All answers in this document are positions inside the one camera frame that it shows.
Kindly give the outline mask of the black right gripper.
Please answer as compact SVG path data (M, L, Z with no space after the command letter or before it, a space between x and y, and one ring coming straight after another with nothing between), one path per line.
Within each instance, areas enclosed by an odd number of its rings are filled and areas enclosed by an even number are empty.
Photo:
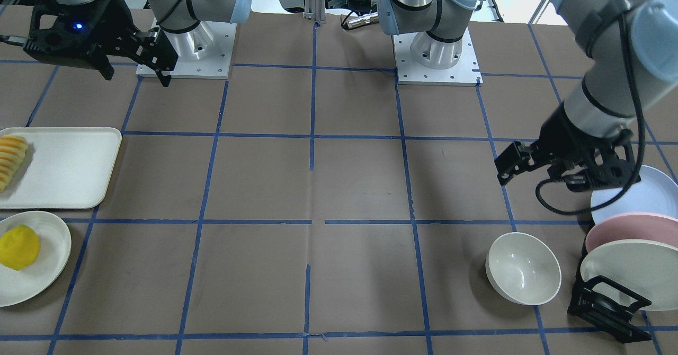
M179 60L165 31L139 32L124 0L37 0L23 50L41 63L97 70L107 81L114 75L109 56L127 57L150 68L162 87Z

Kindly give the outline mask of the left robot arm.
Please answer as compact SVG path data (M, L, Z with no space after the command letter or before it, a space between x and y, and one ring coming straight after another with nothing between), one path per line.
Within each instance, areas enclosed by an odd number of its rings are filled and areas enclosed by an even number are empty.
M545 121L538 139L511 143L496 159L500 184L547 166L573 192L623 188L641 156L629 125L676 87L676 0L549 0L593 60ZM433 70L456 65L478 0L376 0L388 36L414 34L409 54Z

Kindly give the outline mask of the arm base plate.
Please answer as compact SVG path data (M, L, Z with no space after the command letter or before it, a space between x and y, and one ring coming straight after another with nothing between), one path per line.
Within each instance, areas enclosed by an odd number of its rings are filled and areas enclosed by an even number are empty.
M202 21L193 31L169 33L179 58L174 79L228 79L238 24Z
M481 85L481 69L470 32L443 43L426 32L392 37L398 82L403 85Z

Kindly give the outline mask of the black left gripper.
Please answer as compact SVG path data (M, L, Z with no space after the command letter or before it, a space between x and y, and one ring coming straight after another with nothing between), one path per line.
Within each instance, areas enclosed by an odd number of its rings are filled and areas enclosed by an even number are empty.
M563 106L540 129L539 148L513 141L494 159L501 186L523 172L547 166L549 179L567 183L572 192L623 188L640 181L637 160L630 142L634 134L622 128L611 138L588 135L574 126ZM574 174L568 171L578 169Z

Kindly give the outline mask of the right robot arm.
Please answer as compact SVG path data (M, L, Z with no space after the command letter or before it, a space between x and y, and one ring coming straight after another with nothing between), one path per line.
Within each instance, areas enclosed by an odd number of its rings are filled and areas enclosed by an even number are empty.
M252 0L148 0L156 27L141 31L125 0L36 0L26 38L3 36L41 63L95 70L111 80L110 57L143 65L167 87L181 59L213 44L208 22L241 24Z

